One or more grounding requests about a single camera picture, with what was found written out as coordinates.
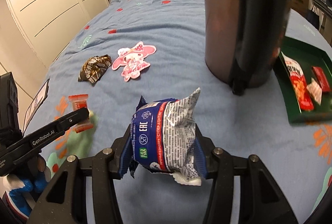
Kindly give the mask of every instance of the blue bedsheet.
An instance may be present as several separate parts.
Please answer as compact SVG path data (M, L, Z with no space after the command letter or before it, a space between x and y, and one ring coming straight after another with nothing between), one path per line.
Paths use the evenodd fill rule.
M319 32L293 10L286 35L332 56ZM151 66L138 79L125 82L120 67L116 71L109 68L95 86L77 81L89 57L108 54L115 60L118 49L131 48L139 41L154 45L157 51L145 59ZM324 178L329 176L331 126L290 126L273 73L262 87L248 89L242 97L234 96L228 85L208 70L204 52L204 0L112 0L50 66L46 76L50 79L49 96L26 133L54 120L61 107L64 114L70 112L71 105L64 105L69 95L89 94L88 107L99 117L92 156L124 134L141 95L148 102L183 98L200 87L194 116L202 134L233 155L260 156L303 223L324 192ZM46 160L55 152L55 145L44 148ZM139 166L135 179L125 174L115 181L115 188L125 224L198 224L203 221L211 184L211 180L203 180L200 187L183 186L172 176L150 174ZM237 180L234 192L232 223L237 223ZM91 189L87 197L88 220L94 223Z

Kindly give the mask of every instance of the red snack packet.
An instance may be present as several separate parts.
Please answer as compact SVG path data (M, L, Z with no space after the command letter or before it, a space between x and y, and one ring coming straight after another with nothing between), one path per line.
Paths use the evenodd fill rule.
M88 94L69 96L68 99L73 105L73 111L76 111L83 107L88 107L86 104L86 100L88 99L88 97L89 97ZM76 133L79 133L79 132L85 131L90 128L93 128L93 124L90 122L90 119L88 118L88 119L78 123L74 127L74 130Z
M295 60L285 56L283 53L282 55L285 60L286 67L289 71L290 80L294 87L294 91L301 110L312 111L314 109L313 103L307 91L307 82L305 81L300 64L298 64L298 62Z
M322 88L323 92L330 92L330 85L327 81L327 78L325 76L325 73L321 67L312 67L313 72L315 73L318 83L320 87Z

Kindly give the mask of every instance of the my melody sticker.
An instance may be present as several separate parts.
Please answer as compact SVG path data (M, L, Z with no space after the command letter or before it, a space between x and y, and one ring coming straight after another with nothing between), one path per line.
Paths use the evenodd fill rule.
M140 76L141 70L148 68L150 63L145 62L144 58L154 54L156 47L153 45L144 45L142 41L132 48L121 48L117 51L119 57L113 62L112 70L117 70L124 66L121 76L127 82L130 78L136 79Z

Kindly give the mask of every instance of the blue and white glove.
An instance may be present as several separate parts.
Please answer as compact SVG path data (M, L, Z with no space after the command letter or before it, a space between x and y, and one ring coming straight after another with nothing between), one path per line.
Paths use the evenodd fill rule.
M9 174L3 179L8 207L23 222L26 222L34 208L35 201L31 191L42 193L51 179L51 171L45 160L38 155L38 174L32 182L22 175Z

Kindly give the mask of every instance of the green box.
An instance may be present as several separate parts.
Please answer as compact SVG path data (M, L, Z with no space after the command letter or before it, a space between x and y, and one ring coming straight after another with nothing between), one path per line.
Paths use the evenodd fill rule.
M141 159L147 159L147 149L145 147L139 149L139 157Z
M307 84L311 83L311 78L317 81L312 67L318 66L323 69L329 85L332 88L332 61L325 51L289 37L284 38L281 51L300 64ZM273 70L283 93L289 123L326 121L332 119L331 92L323 93L321 105L311 98L314 109L312 111L303 111L299 107L298 99L295 95L294 88L289 78L289 72L281 53L276 60Z

